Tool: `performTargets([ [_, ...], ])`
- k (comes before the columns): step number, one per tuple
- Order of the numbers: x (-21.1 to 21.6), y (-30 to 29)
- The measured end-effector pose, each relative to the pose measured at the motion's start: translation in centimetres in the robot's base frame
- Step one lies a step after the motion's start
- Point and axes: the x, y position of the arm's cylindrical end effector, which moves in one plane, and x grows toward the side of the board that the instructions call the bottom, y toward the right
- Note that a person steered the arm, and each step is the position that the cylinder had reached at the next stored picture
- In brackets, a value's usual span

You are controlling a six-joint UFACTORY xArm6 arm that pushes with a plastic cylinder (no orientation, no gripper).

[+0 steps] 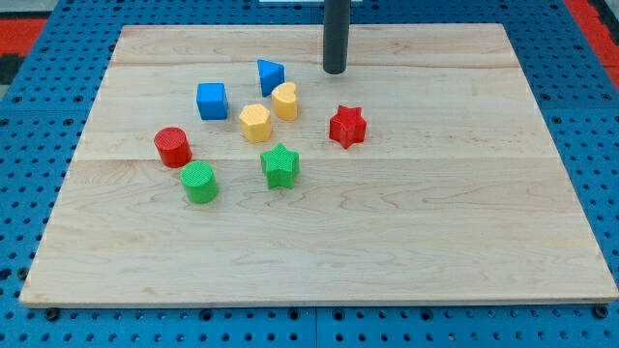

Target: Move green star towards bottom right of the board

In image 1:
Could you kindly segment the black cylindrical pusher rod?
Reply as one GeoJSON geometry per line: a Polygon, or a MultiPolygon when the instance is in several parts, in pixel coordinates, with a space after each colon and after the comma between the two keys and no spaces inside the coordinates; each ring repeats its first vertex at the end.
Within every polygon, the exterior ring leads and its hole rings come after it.
{"type": "Polygon", "coordinates": [[[325,0],[323,20],[323,71],[344,73],[350,24],[350,0],[325,0]]]}

